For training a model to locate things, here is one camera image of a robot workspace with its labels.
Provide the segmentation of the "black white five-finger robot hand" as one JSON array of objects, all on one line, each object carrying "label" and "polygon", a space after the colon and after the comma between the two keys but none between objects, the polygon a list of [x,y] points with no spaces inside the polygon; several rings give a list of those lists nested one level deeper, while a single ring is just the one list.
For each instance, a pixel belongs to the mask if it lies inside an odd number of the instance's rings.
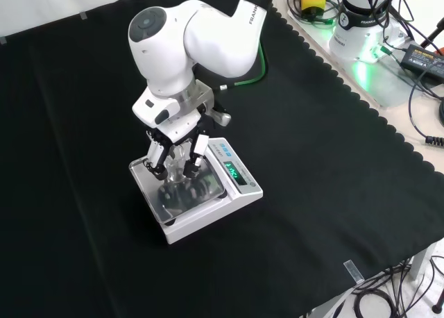
[{"label": "black white five-finger robot hand", "polygon": [[150,141],[144,158],[144,166],[156,179],[167,178],[164,165],[173,147],[191,141],[188,159],[185,160],[183,175],[195,178],[199,172],[209,135],[201,125],[203,115],[214,107],[214,93],[208,87],[199,87],[197,95],[183,99],[178,97],[157,97],[145,89],[133,105],[135,116],[146,126]]}]

